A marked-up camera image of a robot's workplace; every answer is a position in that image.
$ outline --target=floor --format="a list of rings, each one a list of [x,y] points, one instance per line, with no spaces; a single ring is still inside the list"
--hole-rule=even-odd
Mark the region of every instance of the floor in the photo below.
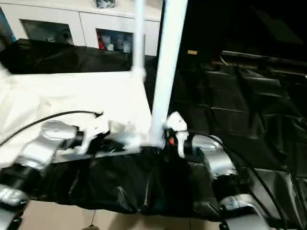
[[[188,218],[124,215],[106,210],[32,201],[24,213],[20,230],[81,230],[91,222],[100,230],[219,230],[219,223]]]

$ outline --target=glass cabinet door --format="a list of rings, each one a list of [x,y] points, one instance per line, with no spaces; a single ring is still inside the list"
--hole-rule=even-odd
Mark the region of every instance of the glass cabinet door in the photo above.
[[[133,33],[96,29],[99,49],[132,52]]]
[[[33,20],[20,20],[29,39],[73,45],[71,31],[67,24]]]

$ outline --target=black plastic sheet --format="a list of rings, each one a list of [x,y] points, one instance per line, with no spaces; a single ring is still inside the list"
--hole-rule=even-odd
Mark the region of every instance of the black plastic sheet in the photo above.
[[[147,57],[145,88],[153,100],[156,61]],[[93,48],[19,40],[0,53],[12,73],[125,71],[131,58]],[[221,138],[257,168],[286,216],[289,228],[305,229],[307,204],[307,80],[268,71],[224,66],[218,71],[178,71],[170,111],[189,129]],[[259,182],[251,187],[280,217]],[[54,164],[33,199],[121,213],[220,221],[207,169],[172,151]]]

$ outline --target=shelf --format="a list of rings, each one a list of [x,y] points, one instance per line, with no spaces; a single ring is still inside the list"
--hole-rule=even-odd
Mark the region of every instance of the shelf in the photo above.
[[[95,0],[0,0],[0,3],[55,8],[126,18],[134,18],[135,11],[133,0],[116,0],[116,6],[114,8],[105,9],[97,8]],[[145,19],[159,22],[161,8],[162,0],[147,0]]]

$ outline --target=white cabinet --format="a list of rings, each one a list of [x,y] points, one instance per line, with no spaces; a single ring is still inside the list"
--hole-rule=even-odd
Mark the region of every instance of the white cabinet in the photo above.
[[[16,39],[132,51],[134,0],[106,9],[96,8],[95,0],[0,0],[0,7]],[[161,0],[146,0],[146,55],[157,53],[161,7]]]
[[[102,14],[80,13],[82,27],[85,36],[86,46],[101,48],[99,39],[104,37],[111,38],[111,43],[115,43],[116,49],[117,36],[124,37],[125,40],[132,41],[134,32],[134,19],[117,17]],[[145,54],[156,56],[159,36],[159,22],[145,21]]]
[[[85,46],[79,12],[0,4],[16,37]]]

